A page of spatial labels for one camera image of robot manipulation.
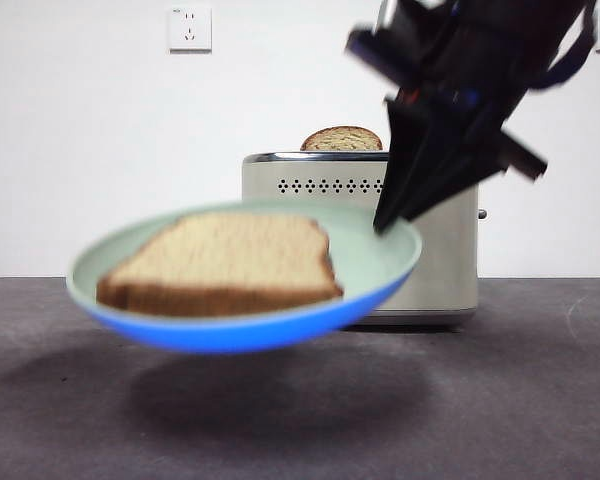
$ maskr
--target toaster vent holes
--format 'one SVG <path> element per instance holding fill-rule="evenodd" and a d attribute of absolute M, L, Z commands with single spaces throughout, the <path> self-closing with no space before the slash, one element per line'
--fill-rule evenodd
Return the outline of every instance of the toaster vent holes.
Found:
<path fill-rule="evenodd" d="M 376 193 L 382 192 L 382 180 L 376 179 L 352 179 L 347 178 L 346 180 L 340 180 L 339 178 L 335 179 L 306 179 L 302 180 L 294 178 L 293 180 L 280 179 L 278 185 L 278 191 L 280 193 L 301 193 L 301 190 L 308 194 L 326 194 L 329 193 L 330 190 L 333 190 L 333 193 L 349 193 L 353 194 L 356 190 L 359 190 L 361 193 L 372 193 L 374 190 Z"/>

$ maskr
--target bread slice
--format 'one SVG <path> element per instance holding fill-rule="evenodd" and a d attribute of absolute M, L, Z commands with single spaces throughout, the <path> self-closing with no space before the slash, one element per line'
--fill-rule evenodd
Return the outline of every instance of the bread slice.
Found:
<path fill-rule="evenodd" d="M 366 128 L 341 126 L 314 133 L 300 150 L 382 150 L 382 142 Z"/>
<path fill-rule="evenodd" d="M 97 285 L 97 301 L 139 313 L 220 316 L 342 296 L 329 239 L 312 219 L 218 212 L 184 217 Z"/>

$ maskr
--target bread crust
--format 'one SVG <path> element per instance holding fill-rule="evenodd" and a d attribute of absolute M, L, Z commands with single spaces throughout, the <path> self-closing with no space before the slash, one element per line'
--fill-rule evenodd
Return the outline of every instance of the bread crust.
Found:
<path fill-rule="evenodd" d="M 342 288 L 335 281 L 335 274 L 329 260 L 329 241 L 326 233 L 315 220 L 312 225 L 325 237 L 321 265 L 331 279 L 330 285 L 318 289 L 242 288 L 238 286 L 170 286 L 159 283 L 145 283 L 112 279 L 113 274 L 130 258 L 141 255 L 158 236 L 176 228 L 178 220 L 158 232 L 140 249 L 114 267 L 102 277 L 96 287 L 96 301 L 109 307 L 150 315 L 214 317 L 262 313 L 267 311 L 294 308 L 316 302 L 331 300 L 343 295 Z"/>
<path fill-rule="evenodd" d="M 329 128 L 323 128 L 322 130 L 318 130 L 317 132 L 315 132 L 307 137 L 307 139 L 302 143 L 300 150 L 302 150 L 302 151 L 308 150 L 309 145 L 311 144 L 311 142 L 316 140 L 316 137 L 323 135 L 327 132 L 333 131 L 333 130 L 342 130 L 342 129 L 363 131 L 363 132 L 369 134 L 376 143 L 376 145 L 375 145 L 376 149 L 382 150 L 382 140 L 380 140 L 380 137 L 378 137 L 374 132 L 372 132 L 371 130 L 369 130 L 367 128 L 350 126 L 350 125 L 339 125 L 336 127 L 329 127 Z"/>

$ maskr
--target plate rim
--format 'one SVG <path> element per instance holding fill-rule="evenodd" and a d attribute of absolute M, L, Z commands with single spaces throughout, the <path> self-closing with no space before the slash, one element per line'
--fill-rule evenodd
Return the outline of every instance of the plate rim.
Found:
<path fill-rule="evenodd" d="M 74 279 L 75 271 L 81 261 L 94 249 L 98 246 L 107 243 L 118 235 L 123 234 L 127 230 L 132 230 L 135 228 L 139 228 L 143 225 L 154 223 L 160 220 L 166 220 L 167 218 L 179 217 L 188 214 L 195 213 L 203 213 L 203 212 L 211 212 L 211 211 L 227 211 L 233 208 L 250 208 L 250 207 L 267 207 L 267 206 L 276 206 L 280 204 L 289 204 L 292 206 L 297 205 L 315 205 L 316 207 L 325 208 L 337 208 L 349 211 L 366 211 L 368 213 L 373 213 L 374 209 L 366 206 L 360 205 L 352 205 L 344 202 L 337 202 L 332 200 L 290 200 L 290 199 L 246 199 L 246 200 L 234 200 L 228 202 L 216 202 L 213 204 L 206 205 L 198 205 L 189 208 L 182 208 L 178 210 L 172 210 L 170 212 L 158 213 L 156 215 L 152 215 L 149 217 L 145 217 L 141 220 L 136 220 L 133 222 L 129 222 L 126 225 L 116 228 L 115 230 L 111 230 L 109 233 L 97 238 L 96 240 L 92 240 L 80 250 L 80 253 L 76 255 L 73 261 L 70 264 L 68 274 L 65 277 L 65 283 L 67 286 L 67 290 L 69 291 L 72 299 L 80 305 L 85 310 L 97 316 L 104 316 L 107 319 L 115 318 L 116 322 L 125 323 L 127 325 L 145 325 L 147 327 L 150 326 L 160 326 L 161 328 L 173 328 L 175 330 L 180 329 L 190 329 L 192 327 L 195 328 L 213 328 L 213 329 L 222 329 L 222 328 L 235 328 L 238 326 L 243 326 L 244 324 L 250 325 L 262 325 L 267 323 L 277 323 L 281 319 L 293 319 L 295 317 L 303 317 L 305 315 L 309 315 L 312 313 L 317 313 L 320 311 L 324 311 L 327 313 L 329 310 L 337 310 L 338 306 L 343 302 L 346 302 L 343 298 L 331 299 L 322 302 L 316 302 L 310 305 L 298 306 L 294 308 L 286 308 L 283 310 L 275 310 L 271 312 L 262 312 L 262 313 L 252 313 L 252 314 L 242 314 L 242 315 L 227 315 L 221 317 L 210 317 L 210 316 L 202 316 L 202 317 L 191 317 L 191 316 L 166 316 L 166 315 L 150 315 L 146 313 L 135 313 L 129 312 L 126 310 L 121 310 L 113 307 L 109 307 L 103 304 L 98 303 L 95 299 L 90 296 L 83 294 L 81 289 L 76 286 L 76 282 Z M 390 277 L 390 281 L 383 283 L 380 287 L 374 288 L 373 290 L 369 290 L 364 294 L 358 295 L 356 297 L 351 298 L 352 301 L 361 300 L 368 296 L 375 295 L 379 291 L 383 290 L 389 285 L 393 285 L 395 282 L 399 281 L 401 278 L 408 276 L 414 269 L 417 264 L 421 254 L 422 254 L 422 235 L 417 227 L 415 227 L 412 223 L 408 222 L 403 218 L 398 218 L 394 227 L 392 228 L 403 228 L 406 231 L 409 231 L 415 242 L 415 248 L 409 259 L 405 262 L 407 268 L 402 270 L 398 275 L 394 275 Z"/>

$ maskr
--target white wall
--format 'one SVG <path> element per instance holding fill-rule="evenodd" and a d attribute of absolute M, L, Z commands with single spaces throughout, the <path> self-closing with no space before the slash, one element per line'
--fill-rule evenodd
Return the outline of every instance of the white wall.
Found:
<path fill-rule="evenodd" d="M 0 276 L 62 275 L 112 228 L 237 199 L 245 155 L 324 126 L 388 141 L 393 86 L 343 54 L 379 0 L 215 0 L 210 55 L 166 53 L 171 4 L 0 0 Z M 480 273 L 600 275 L 600 56 L 510 127 L 550 169 L 484 184 Z"/>

